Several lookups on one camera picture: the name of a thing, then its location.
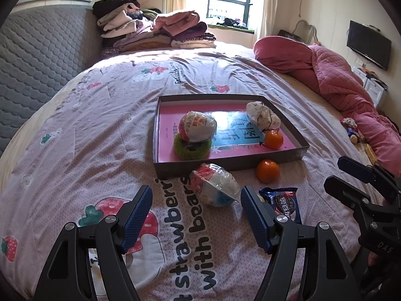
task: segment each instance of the metal screw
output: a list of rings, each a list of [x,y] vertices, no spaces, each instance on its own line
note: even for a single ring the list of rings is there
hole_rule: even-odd
[[[64,228],[65,228],[67,231],[71,231],[74,227],[75,227],[75,224],[74,224],[74,223],[71,223],[71,222],[65,224],[65,226],[64,226]]]
[[[285,223],[288,221],[288,217],[285,215],[278,215],[276,217],[276,220],[278,220],[280,223]]]
[[[320,222],[319,226],[321,229],[324,229],[324,230],[328,230],[330,228],[330,225],[328,225],[328,223],[326,223],[326,222]]]
[[[106,223],[114,223],[117,217],[115,215],[109,215],[106,217]]]

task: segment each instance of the blue gripper pad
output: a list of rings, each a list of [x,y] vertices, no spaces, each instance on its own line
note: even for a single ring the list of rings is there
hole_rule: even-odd
[[[121,247],[125,253],[128,251],[128,249],[135,245],[145,222],[146,216],[148,216],[149,209],[153,202],[152,189],[149,186],[142,186],[134,200],[130,203],[135,202],[136,206],[132,210],[124,225],[124,239],[122,240]]]
[[[244,209],[249,225],[251,226],[257,245],[261,247],[267,254],[271,254],[272,244],[269,233],[270,229],[274,227],[274,222],[271,220],[268,212],[264,208],[263,203],[257,197],[252,188],[242,188],[241,205]]]

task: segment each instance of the television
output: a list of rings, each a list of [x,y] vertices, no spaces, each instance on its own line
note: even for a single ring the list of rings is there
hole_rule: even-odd
[[[391,41],[378,31],[351,21],[347,46],[379,68],[388,69]]]

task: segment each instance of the bedsheet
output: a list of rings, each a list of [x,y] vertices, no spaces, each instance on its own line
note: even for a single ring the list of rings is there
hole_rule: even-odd
[[[12,256],[0,255],[0,268],[17,291],[25,297],[33,295],[66,222],[96,223],[116,213],[147,184],[154,192],[147,225],[125,257],[141,299],[254,298],[269,256],[257,247],[241,205],[203,206],[187,178],[160,181],[155,176],[154,110],[158,96],[170,94],[262,94],[280,108],[310,148],[302,161],[280,165],[280,180],[272,186],[298,187],[302,222],[327,221],[348,258],[355,256],[358,226],[350,211],[324,192],[324,179],[337,175],[370,194],[373,202],[380,200],[372,188],[337,169],[342,155],[365,161],[340,125],[341,115],[301,83],[285,75],[283,80],[252,59],[251,50],[220,46],[217,50],[138,52],[103,60],[60,92],[68,94],[71,88],[65,99],[56,95],[44,106],[47,109],[39,110],[40,129],[32,139],[25,131],[30,121],[20,129],[21,140],[9,145],[16,148],[9,170],[21,160],[7,184],[3,179],[5,188],[0,194],[0,234],[15,246]],[[28,145],[25,152],[23,146],[16,147],[20,141]],[[0,159],[7,163],[5,155],[13,153],[5,152]],[[255,190],[264,187],[254,170],[233,175],[240,185],[252,185]],[[106,300],[95,250],[90,256],[99,300]],[[297,291],[302,265],[300,251],[290,295]]]

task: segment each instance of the orange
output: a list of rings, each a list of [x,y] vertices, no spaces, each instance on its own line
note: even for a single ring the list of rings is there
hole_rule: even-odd
[[[265,135],[265,144],[271,149],[279,149],[284,143],[283,135],[278,130],[269,130]]]
[[[256,177],[266,184],[277,181],[280,177],[280,167],[273,161],[263,160],[256,168]]]

